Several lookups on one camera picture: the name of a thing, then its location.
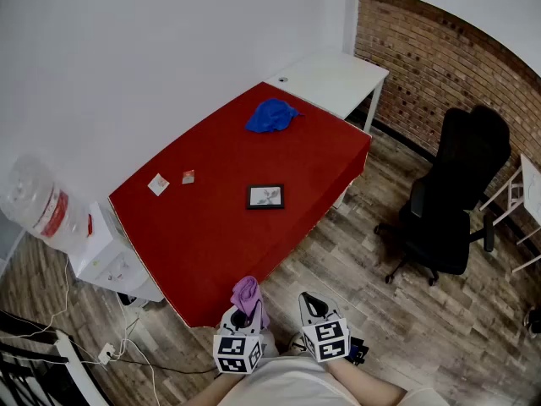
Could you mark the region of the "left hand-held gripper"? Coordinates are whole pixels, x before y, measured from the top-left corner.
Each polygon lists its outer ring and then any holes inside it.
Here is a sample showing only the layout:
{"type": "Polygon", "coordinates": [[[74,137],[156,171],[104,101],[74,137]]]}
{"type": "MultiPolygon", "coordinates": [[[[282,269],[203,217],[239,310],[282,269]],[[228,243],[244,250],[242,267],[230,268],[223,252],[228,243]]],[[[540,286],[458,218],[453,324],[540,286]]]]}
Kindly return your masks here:
{"type": "Polygon", "coordinates": [[[213,338],[213,358],[220,373],[251,374],[263,358],[262,302],[258,300],[251,314],[248,333],[237,331],[232,317],[237,307],[227,310],[220,330],[213,338]]]}

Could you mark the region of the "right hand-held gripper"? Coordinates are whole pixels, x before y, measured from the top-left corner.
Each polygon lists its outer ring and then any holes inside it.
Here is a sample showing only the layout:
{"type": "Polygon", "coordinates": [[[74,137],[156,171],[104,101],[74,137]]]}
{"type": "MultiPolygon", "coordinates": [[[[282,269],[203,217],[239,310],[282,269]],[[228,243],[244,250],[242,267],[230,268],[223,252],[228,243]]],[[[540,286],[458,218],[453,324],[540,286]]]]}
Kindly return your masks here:
{"type": "Polygon", "coordinates": [[[315,360],[327,362],[348,356],[350,331],[336,301],[323,294],[302,292],[298,302],[305,346],[315,360]],[[312,325],[315,319],[320,323],[312,325]]]}

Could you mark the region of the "purple cloth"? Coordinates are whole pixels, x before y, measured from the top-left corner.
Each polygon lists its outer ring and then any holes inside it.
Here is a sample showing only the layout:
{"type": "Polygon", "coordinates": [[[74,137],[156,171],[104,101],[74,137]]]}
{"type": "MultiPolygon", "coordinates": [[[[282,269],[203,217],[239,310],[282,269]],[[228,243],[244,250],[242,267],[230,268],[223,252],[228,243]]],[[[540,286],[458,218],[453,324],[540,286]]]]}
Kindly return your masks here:
{"type": "Polygon", "coordinates": [[[253,315],[257,304],[261,303],[261,327],[269,326],[270,318],[266,313],[260,286],[255,277],[246,276],[235,284],[231,302],[249,317],[253,315]]]}

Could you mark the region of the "black framed picture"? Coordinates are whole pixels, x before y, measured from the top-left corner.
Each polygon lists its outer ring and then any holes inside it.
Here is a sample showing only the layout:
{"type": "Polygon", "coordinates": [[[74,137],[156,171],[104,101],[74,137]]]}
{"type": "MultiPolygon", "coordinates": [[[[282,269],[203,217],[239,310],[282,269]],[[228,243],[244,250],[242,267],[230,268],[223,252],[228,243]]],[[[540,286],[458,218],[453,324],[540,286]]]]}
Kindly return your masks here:
{"type": "Polygon", "coordinates": [[[248,210],[283,209],[285,195],[283,184],[255,184],[247,188],[248,210]]]}

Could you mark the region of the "person's left forearm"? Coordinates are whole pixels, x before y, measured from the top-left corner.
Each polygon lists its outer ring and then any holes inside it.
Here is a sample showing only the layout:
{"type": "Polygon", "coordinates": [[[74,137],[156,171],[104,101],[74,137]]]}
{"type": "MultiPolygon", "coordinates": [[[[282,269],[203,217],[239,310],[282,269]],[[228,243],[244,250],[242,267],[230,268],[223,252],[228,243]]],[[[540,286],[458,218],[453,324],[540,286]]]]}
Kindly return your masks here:
{"type": "Polygon", "coordinates": [[[243,378],[242,374],[220,374],[208,387],[183,406],[217,406],[243,378]]]}

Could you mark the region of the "person's right forearm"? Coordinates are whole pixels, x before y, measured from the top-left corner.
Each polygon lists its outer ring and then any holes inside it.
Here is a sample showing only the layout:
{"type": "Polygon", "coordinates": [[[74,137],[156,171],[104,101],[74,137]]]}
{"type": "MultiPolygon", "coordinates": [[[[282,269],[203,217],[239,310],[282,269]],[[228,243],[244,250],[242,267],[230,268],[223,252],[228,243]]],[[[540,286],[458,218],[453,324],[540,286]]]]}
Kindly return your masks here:
{"type": "Polygon", "coordinates": [[[326,368],[361,406],[397,406],[406,397],[403,388],[372,376],[345,359],[329,361],[326,368]]]}

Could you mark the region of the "red table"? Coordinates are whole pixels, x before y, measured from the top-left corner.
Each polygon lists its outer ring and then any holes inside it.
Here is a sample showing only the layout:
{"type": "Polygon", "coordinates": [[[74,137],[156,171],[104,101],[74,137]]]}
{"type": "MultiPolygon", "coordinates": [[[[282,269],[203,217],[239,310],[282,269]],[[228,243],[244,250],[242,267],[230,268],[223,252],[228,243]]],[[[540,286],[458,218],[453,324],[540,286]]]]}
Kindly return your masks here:
{"type": "Polygon", "coordinates": [[[109,200],[171,307],[188,326],[214,326],[233,286],[268,276],[363,172],[370,142],[351,124],[260,83],[179,136],[109,200]],[[282,131],[246,130],[272,98],[301,115],[282,131]],[[195,181],[182,184],[188,170],[195,181]],[[156,196],[148,183],[158,173],[169,185],[156,196]],[[284,208],[248,210],[255,184],[283,184],[284,208]]]}

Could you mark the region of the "white water dispenser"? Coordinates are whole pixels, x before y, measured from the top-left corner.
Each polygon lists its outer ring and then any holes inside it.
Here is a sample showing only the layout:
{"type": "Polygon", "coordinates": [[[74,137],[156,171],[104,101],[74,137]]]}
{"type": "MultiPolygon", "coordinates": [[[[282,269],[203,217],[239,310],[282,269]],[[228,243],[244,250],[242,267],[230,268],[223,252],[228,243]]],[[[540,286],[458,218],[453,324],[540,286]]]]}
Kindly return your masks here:
{"type": "Polygon", "coordinates": [[[85,250],[70,255],[74,275],[82,281],[116,293],[160,302],[160,289],[124,234],[116,215],[96,202],[90,204],[92,233],[85,250]]]}

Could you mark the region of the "white paper card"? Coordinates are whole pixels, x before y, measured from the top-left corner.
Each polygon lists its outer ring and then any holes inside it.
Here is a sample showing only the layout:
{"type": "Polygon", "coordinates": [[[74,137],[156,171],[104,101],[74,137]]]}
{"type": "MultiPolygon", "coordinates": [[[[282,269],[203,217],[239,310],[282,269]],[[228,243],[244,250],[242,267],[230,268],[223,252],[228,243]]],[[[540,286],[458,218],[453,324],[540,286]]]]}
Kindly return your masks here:
{"type": "Polygon", "coordinates": [[[169,182],[164,179],[159,173],[148,183],[148,188],[156,196],[161,195],[161,193],[168,187],[169,182]]]}

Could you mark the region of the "black office chair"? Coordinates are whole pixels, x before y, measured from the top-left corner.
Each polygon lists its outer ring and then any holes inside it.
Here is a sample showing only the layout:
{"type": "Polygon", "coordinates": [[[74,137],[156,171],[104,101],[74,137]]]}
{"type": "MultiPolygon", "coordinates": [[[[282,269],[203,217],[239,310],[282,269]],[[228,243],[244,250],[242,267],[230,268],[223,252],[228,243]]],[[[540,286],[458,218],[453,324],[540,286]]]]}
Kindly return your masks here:
{"type": "Polygon", "coordinates": [[[531,338],[541,334],[541,308],[532,307],[524,316],[523,325],[531,338]]]}
{"type": "Polygon", "coordinates": [[[482,241],[487,253],[494,249],[492,217],[484,216],[483,226],[473,232],[469,213],[510,154],[510,131],[496,111],[485,105],[469,112],[449,109],[432,168],[414,181],[398,224],[380,223],[374,232],[399,239],[404,251],[400,264],[427,268],[431,286],[441,273],[462,275],[471,243],[482,241]]]}

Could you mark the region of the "blue cloth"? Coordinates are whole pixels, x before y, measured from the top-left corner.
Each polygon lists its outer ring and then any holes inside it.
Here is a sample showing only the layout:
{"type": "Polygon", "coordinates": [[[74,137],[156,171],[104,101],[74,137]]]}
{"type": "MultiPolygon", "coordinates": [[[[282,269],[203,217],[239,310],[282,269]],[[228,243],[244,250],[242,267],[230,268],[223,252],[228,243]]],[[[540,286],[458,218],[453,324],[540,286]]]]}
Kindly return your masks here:
{"type": "Polygon", "coordinates": [[[272,98],[257,106],[245,128],[257,134],[282,131],[300,115],[301,113],[287,102],[272,98]]]}

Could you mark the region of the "black metal rack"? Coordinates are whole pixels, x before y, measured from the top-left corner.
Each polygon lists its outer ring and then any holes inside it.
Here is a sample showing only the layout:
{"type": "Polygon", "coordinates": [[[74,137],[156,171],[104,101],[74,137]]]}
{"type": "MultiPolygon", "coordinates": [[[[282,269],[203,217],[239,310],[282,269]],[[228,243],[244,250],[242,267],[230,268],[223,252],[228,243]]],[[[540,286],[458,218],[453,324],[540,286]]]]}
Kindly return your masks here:
{"type": "MultiPolygon", "coordinates": [[[[0,310],[0,406],[88,406],[55,347],[56,330],[0,310]]],[[[90,371],[100,362],[68,338],[103,406],[114,406],[90,371]]]]}

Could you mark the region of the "white desk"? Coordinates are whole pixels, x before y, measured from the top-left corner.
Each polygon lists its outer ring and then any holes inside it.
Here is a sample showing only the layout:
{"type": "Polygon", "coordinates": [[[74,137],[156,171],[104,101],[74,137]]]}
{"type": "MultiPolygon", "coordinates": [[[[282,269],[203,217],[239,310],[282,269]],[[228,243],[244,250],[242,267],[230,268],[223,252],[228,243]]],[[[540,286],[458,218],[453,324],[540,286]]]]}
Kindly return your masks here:
{"type": "Polygon", "coordinates": [[[387,69],[344,52],[317,52],[281,69],[265,82],[344,120],[371,98],[363,126],[368,133],[379,103],[387,69]]]}

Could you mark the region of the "white slatted table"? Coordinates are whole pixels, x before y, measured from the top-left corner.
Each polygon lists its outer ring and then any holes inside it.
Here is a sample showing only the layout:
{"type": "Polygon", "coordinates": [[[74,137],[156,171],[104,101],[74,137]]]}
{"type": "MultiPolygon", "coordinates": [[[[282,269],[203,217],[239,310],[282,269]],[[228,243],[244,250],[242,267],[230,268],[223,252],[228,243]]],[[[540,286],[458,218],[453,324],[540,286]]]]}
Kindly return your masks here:
{"type": "Polygon", "coordinates": [[[529,234],[519,239],[516,244],[522,244],[535,233],[541,231],[541,172],[531,160],[520,154],[520,165],[508,180],[480,207],[483,211],[503,192],[507,193],[506,209],[494,221],[496,225],[506,219],[513,211],[523,207],[527,214],[536,222],[537,227],[529,234]]]}

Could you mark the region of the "white metal post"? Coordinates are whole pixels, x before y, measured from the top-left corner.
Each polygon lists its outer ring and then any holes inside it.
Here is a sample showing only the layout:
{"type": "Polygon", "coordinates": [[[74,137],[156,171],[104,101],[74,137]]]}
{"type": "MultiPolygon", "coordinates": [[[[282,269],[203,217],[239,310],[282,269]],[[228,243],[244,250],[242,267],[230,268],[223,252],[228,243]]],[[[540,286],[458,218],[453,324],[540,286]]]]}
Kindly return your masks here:
{"type": "Polygon", "coordinates": [[[78,358],[68,335],[60,330],[56,330],[56,334],[55,347],[61,357],[68,359],[65,366],[88,406],[103,406],[101,395],[78,358]]]}

